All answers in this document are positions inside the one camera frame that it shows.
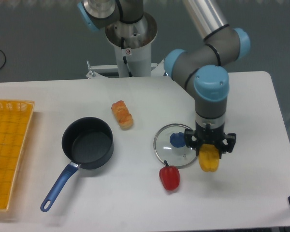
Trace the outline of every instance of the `saucepan handle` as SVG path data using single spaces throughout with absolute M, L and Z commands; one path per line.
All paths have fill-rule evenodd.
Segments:
M 64 187 L 64 185 L 68 181 L 68 179 L 74 173 L 76 173 L 76 171 L 78 170 L 78 166 L 79 165 L 75 165 L 74 166 L 74 165 L 68 164 L 65 167 L 65 169 L 62 171 L 62 173 L 58 177 L 57 181 L 53 185 L 52 189 L 49 191 L 49 193 L 46 196 L 45 200 L 41 204 L 40 209 L 43 212 L 47 212 L 52 207 L 53 203 L 55 202 L 57 196 L 59 195 L 60 191 L 62 190 L 62 188 Z

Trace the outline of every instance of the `glass lid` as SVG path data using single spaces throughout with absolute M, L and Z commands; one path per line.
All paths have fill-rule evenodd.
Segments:
M 165 160 L 170 166 L 183 168 L 196 159 L 196 151 L 186 147 L 184 132 L 190 127 L 182 124 L 170 124 L 162 127 L 154 139 L 154 150 L 158 159 Z

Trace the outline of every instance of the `yellow plastic tray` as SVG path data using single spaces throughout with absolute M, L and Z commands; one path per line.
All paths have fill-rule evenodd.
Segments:
M 9 206 L 34 101 L 0 100 L 0 211 Z

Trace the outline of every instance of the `pastry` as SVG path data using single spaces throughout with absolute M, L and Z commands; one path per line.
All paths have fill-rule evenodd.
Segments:
M 132 115 L 129 113 L 124 101 L 114 103 L 112 111 L 121 129 L 129 129 L 133 125 Z

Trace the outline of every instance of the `blue joint cap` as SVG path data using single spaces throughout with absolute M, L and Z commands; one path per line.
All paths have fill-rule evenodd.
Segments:
M 179 132 L 179 133 L 171 134 L 170 143 L 171 143 L 172 146 L 174 146 L 176 148 L 180 148 L 180 147 L 186 146 L 184 133 L 183 132 Z
M 229 93 L 228 72 L 220 66 L 203 66 L 195 73 L 194 89 L 209 102 L 222 101 Z
M 165 72 L 172 77 L 173 67 L 176 63 L 177 58 L 183 53 L 183 49 L 175 49 L 170 52 L 167 57 L 164 59 L 164 70 Z
M 77 4 L 77 7 L 79 9 L 79 11 L 82 14 L 83 20 L 85 21 L 85 23 L 87 24 L 87 26 L 89 27 L 89 29 L 93 32 L 99 31 L 99 29 L 93 24 L 93 22 L 91 21 L 91 19 L 89 18 L 89 16 L 87 15 L 82 2 L 79 2 Z
M 240 59 L 243 56 L 246 56 L 248 52 L 250 51 L 250 38 L 248 34 L 244 32 L 243 29 L 235 28 L 234 30 L 236 31 L 240 39 L 240 54 L 238 55 L 238 58 L 237 58 L 237 59 Z

